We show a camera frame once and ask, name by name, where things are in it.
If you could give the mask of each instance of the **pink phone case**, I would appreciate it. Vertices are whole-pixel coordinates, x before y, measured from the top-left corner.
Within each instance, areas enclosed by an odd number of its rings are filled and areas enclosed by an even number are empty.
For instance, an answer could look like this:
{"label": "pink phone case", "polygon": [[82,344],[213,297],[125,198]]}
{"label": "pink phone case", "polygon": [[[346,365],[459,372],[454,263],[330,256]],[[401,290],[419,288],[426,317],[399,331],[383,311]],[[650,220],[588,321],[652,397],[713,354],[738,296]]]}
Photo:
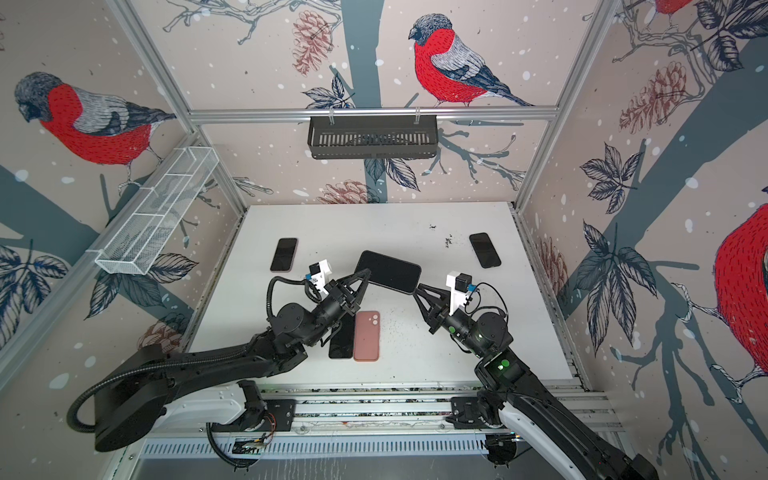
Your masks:
{"label": "pink phone case", "polygon": [[355,315],[355,360],[375,362],[379,359],[379,312],[358,312]]}

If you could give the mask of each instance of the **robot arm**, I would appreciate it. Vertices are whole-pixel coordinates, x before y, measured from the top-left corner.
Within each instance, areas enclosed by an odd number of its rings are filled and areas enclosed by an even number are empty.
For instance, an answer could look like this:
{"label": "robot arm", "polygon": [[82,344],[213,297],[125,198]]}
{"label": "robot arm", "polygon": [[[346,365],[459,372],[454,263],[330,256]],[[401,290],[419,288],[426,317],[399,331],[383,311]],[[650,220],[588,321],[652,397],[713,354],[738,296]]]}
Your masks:
{"label": "robot arm", "polygon": [[480,359],[475,374],[484,388],[478,392],[478,407],[486,424],[504,424],[519,434],[568,480],[658,480],[642,455],[630,459],[604,441],[541,384],[509,348],[512,336],[504,316],[488,311],[475,321],[463,310],[454,310],[453,290],[467,291],[472,278],[453,276],[461,282],[451,291],[419,284],[414,297],[430,333],[448,330]]}

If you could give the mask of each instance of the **pine cone illustration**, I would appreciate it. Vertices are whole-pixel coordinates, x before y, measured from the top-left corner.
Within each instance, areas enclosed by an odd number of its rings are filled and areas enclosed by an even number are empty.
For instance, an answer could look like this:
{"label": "pine cone illustration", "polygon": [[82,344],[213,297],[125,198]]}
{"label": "pine cone illustration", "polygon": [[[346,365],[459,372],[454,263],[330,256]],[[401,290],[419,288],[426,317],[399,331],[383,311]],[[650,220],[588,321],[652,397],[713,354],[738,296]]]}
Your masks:
{"label": "pine cone illustration", "polygon": [[169,313],[147,329],[147,332],[139,338],[136,348],[160,343],[163,353],[172,352],[181,345],[181,337],[188,323],[186,316],[180,313]]}
{"label": "pine cone illustration", "polygon": [[365,184],[346,180],[343,184],[327,184],[323,196],[317,197],[321,204],[377,204],[379,198]]}
{"label": "pine cone illustration", "polygon": [[568,268],[565,266],[565,257],[552,244],[552,237],[549,237],[548,242],[541,238],[538,239],[538,255],[544,265],[544,271],[547,273],[552,290],[560,296],[568,284]]}
{"label": "pine cone illustration", "polygon": [[629,107],[621,111],[619,130],[629,128],[632,134],[654,124],[663,124],[685,96],[685,67],[672,61],[667,67],[656,70],[648,79],[648,85],[629,100]]}
{"label": "pine cone illustration", "polygon": [[305,10],[293,24],[293,36],[293,67],[306,77],[310,69],[317,71],[333,50],[331,27],[318,13]]}

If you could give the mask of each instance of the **bird tail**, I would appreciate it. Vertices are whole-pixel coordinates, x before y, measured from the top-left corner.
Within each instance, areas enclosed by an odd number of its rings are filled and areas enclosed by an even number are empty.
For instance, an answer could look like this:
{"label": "bird tail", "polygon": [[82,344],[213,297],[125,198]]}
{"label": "bird tail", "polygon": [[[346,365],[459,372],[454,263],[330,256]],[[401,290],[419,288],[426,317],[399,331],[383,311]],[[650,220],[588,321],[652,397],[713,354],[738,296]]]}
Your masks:
{"label": "bird tail", "polygon": [[504,85],[504,84],[500,84],[498,90],[496,92],[494,92],[494,93],[499,94],[499,95],[501,95],[504,98],[508,98],[509,100],[512,100],[513,102],[515,102],[516,104],[520,105],[521,107],[533,107],[534,106],[533,104],[529,104],[527,101],[523,100],[520,97],[515,97],[512,94],[512,92],[509,91],[509,87]]}

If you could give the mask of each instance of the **black metal basket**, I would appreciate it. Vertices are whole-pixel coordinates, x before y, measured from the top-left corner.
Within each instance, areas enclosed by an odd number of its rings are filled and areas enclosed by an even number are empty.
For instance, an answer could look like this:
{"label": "black metal basket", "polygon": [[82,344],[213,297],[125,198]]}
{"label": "black metal basket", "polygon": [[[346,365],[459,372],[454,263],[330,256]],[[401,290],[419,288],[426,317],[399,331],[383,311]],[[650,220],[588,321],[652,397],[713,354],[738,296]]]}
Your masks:
{"label": "black metal basket", "polygon": [[312,117],[307,140],[312,157],[432,158],[437,155],[437,117],[420,115]]}

